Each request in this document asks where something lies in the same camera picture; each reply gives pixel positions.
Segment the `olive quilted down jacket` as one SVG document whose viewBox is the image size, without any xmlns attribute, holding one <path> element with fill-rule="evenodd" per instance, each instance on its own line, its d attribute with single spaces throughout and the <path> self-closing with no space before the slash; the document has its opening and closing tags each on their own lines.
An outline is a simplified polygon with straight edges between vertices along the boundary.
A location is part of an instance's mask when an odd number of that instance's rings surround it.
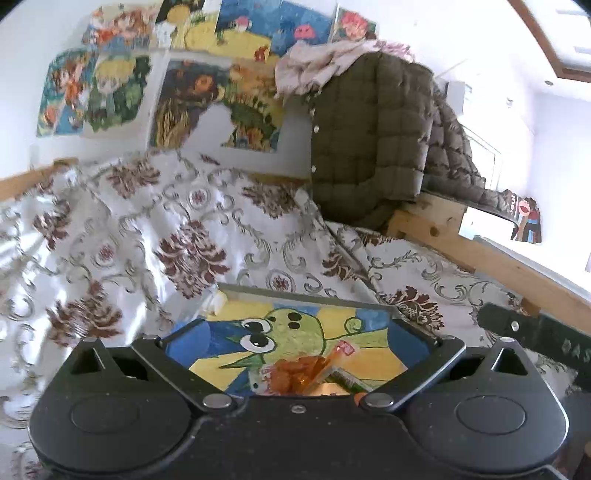
<svg viewBox="0 0 591 480">
<path fill-rule="evenodd" d="M 511 220 L 432 72 L 386 53 L 360 56 L 311 97 L 311 194 L 329 221 L 378 230 L 426 192 Z"/>
</svg>

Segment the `moon night poster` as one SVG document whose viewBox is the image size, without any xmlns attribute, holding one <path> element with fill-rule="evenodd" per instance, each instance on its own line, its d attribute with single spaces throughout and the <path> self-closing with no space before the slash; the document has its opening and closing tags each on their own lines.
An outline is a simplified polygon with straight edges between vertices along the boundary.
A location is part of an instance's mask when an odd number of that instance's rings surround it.
<svg viewBox="0 0 591 480">
<path fill-rule="evenodd" d="M 150 46 L 168 49 L 181 26 L 194 12 L 201 12 L 204 0 L 163 0 L 155 18 Z"/>
</svg>

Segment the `flying girl poster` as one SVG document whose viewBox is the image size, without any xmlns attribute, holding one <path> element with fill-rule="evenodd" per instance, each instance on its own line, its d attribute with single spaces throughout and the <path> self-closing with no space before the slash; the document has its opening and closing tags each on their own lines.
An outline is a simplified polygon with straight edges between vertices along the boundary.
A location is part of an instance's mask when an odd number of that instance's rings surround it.
<svg viewBox="0 0 591 480">
<path fill-rule="evenodd" d="M 94 10 L 82 44 L 100 52 L 147 50 L 159 4 L 111 4 Z"/>
</svg>

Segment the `green white snack stick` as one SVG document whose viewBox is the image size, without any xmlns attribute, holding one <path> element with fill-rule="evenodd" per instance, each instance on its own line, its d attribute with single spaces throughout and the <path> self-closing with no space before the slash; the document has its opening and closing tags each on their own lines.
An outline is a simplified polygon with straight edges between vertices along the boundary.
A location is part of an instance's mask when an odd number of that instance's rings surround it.
<svg viewBox="0 0 591 480">
<path fill-rule="evenodd" d="M 335 383 L 349 394 L 370 393 L 372 387 L 341 368 L 332 369 L 329 382 Z"/>
</svg>

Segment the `grey box with painted bottom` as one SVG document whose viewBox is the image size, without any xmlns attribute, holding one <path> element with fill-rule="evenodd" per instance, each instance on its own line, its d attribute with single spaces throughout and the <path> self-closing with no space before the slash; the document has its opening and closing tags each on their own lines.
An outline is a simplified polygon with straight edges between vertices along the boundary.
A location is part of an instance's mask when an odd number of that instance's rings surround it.
<svg viewBox="0 0 591 480">
<path fill-rule="evenodd" d="M 393 320 L 402 319 L 395 307 L 219 284 L 204 296 L 197 317 L 204 318 L 211 341 L 189 369 L 230 395 L 270 395 L 263 366 L 325 356 L 340 341 L 359 352 L 339 368 L 372 390 L 407 370 L 388 340 Z"/>
</svg>

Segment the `anime girl poster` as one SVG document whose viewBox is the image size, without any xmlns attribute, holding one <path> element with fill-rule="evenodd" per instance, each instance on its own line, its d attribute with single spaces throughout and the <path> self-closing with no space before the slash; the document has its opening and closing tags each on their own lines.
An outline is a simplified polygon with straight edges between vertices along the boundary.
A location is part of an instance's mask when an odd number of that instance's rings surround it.
<svg viewBox="0 0 591 480">
<path fill-rule="evenodd" d="M 37 116 L 38 137 L 82 132 L 97 58 L 96 52 L 70 49 L 50 63 Z"/>
</svg>

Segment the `swirly sun painting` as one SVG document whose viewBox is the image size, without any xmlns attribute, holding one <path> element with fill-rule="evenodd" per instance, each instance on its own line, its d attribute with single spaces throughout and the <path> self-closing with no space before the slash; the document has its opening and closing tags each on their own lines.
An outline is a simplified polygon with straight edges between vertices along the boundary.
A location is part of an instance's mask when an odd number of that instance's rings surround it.
<svg viewBox="0 0 591 480">
<path fill-rule="evenodd" d="M 228 67 L 170 60 L 152 118 L 149 147 L 180 148 L 197 128 L 200 116 L 223 100 L 228 83 Z"/>
</svg>

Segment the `pink crumpled cloth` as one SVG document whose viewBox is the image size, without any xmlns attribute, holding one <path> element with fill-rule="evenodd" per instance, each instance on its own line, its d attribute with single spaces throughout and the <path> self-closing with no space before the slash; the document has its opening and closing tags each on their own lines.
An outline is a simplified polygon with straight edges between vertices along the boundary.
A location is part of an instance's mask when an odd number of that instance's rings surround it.
<svg viewBox="0 0 591 480">
<path fill-rule="evenodd" d="M 365 54 L 386 53 L 413 62 L 409 45 L 380 40 L 338 41 L 310 45 L 297 41 L 274 67 L 276 99 L 321 90 L 332 77 L 342 75 Z"/>
</svg>

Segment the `colourful patterned bag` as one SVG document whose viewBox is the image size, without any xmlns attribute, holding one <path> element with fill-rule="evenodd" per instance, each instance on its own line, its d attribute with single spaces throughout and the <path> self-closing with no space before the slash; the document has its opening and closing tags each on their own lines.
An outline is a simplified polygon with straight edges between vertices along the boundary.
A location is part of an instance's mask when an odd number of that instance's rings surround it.
<svg viewBox="0 0 591 480">
<path fill-rule="evenodd" d="M 510 220 L 514 223 L 513 241 L 538 244 L 542 242 L 541 213 L 532 197 L 520 197 L 510 190 L 502 192 L 508 205 Z"/>
</svg>

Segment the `floral patterned bedspread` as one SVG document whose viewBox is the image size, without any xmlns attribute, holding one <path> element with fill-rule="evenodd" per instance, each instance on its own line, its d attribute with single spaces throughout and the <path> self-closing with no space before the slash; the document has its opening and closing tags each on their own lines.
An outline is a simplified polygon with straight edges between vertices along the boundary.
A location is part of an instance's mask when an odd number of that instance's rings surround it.
<svg viewBox="0 0 591 480">
<path fill-rule="evenodd" d="M 395 307 L 467 350 L 394 412 L 355 394 L 231 395 L 235 410 L 201 412 L 131 344 L 192 321 L 219 284 Z M 207 156 L 69 168 L 1 205 L 1 475 L 588 478 L 580 374 L 482 328 L 487 303 L 528 315 L 484 274 Z"/>
</svg>

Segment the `wooden bed frame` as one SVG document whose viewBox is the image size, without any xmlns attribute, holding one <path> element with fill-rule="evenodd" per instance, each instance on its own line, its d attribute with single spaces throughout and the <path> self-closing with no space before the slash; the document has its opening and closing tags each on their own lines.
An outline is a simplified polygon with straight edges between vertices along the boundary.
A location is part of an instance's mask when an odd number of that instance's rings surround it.
<svg viewBox="0 0 591 480">
<path fill-rule="evenodd" d="M 590 300 L 515 256 L 459 235 L 461 214 L 446 200 L 424 197 L 417 207 L 394 211 L 388 234 L 429 247 L 458 266 L 484 274 L 523 297 L 531 315 L 548 314 L 581 331 L 590 331 Z"/>
</svg>

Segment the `yellow blue fish painting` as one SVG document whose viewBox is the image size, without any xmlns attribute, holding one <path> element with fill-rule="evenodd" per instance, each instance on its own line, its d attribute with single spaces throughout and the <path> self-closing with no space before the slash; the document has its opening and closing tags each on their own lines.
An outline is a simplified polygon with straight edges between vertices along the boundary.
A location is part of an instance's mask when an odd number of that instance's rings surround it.
<svg viewBox="0 0 591 480">
<path fill-rule="evenodd" d="M 293 1 L 220 1 L 216 11 L 194 12 L 168 49 L 274 62 L 297 41 L 325 44 L 332 16 Z"/>
</svg>

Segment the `gold foil snack pack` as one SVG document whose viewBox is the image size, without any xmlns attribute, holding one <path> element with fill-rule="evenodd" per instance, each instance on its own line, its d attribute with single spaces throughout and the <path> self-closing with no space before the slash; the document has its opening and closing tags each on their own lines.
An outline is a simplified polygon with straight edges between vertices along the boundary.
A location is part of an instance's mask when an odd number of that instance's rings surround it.
<svg viewBox="0 0 591 480">
<path fill-rule="evenodd" d="M 334 382 L 318 383 L 308 392 L 309 396 L 348 396 L 345 388 Z"/>
</svg>

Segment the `blond boy poster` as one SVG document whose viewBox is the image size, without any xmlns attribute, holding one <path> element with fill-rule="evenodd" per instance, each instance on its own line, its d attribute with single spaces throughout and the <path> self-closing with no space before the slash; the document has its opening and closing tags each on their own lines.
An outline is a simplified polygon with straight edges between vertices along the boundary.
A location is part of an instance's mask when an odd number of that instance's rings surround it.
<svg viewBox="0 0 591 480">
<path fill-rule="evenodd" d="M 149 55 L 101 54 L 91 76 L 82 137 L 136 136 L 145 123 L 143 103 L 151 70 Z"/>
</svg>

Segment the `landscape flower painting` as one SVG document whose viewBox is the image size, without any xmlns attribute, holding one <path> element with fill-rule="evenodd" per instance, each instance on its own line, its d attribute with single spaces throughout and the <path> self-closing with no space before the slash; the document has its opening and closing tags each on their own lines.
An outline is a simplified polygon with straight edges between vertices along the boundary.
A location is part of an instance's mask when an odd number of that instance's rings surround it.
<svg viewBox="0 0 591 480">
<path fill-rule="evenodd" d="M 233 126 L 223 147 L 276 152 L 283 126 L 283 102 L 276 98 L 273 65 L 233 61 L 223 104 L 230 111 Z"/>
</svg>

